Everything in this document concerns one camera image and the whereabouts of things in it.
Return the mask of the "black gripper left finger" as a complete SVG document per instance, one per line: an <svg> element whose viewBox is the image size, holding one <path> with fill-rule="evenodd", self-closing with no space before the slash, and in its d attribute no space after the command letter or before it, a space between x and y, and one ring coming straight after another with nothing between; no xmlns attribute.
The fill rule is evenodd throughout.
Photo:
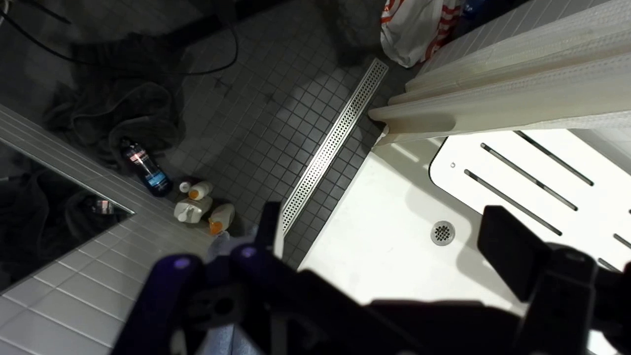
<svg viewBox="0 0 631 355"><path fill-rule="evenodd" d="M180 253L155 263L113 355L188 354L212 330L234 326L263 355L423 355L423 346L315 273L273 253L283 206L263 208L251 243L206 263Z"/></svg>

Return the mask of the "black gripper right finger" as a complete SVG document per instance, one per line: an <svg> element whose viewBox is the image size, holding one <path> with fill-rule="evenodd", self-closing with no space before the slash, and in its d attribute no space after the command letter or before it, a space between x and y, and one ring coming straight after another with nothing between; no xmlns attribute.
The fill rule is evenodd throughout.
<svg viewBox="0 0 631 355"><path fill-rule="evenodd" d="M608 271L591 255L545 243L506 208L488 206L478 249L527 314L518 328L518 355L589 355L600 332L631 355L631 271Z"/></svg>

